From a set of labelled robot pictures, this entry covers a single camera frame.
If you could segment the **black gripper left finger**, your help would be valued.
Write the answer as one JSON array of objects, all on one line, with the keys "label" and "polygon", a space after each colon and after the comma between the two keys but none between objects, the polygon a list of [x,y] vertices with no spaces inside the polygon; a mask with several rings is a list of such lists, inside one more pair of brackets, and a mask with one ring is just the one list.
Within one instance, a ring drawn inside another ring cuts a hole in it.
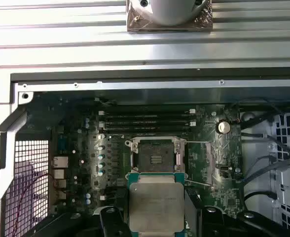
[{"label": "black gripper left finger", "polygon": [[98,214],[64,213],[46,218],[25,237],[127,237],[129,227],[118,208],[102,207]]}]

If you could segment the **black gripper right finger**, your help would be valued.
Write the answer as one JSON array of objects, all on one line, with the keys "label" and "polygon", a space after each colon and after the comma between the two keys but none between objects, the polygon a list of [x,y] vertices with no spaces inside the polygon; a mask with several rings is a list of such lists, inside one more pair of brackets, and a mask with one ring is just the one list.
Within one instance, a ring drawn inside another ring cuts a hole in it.
[{"label": "black gripper right finger", "polygon": [[188,225],[195,237],[285,237],[287,229],[265,216],[242,211],[229,217],[213,206],[188,201]]}]

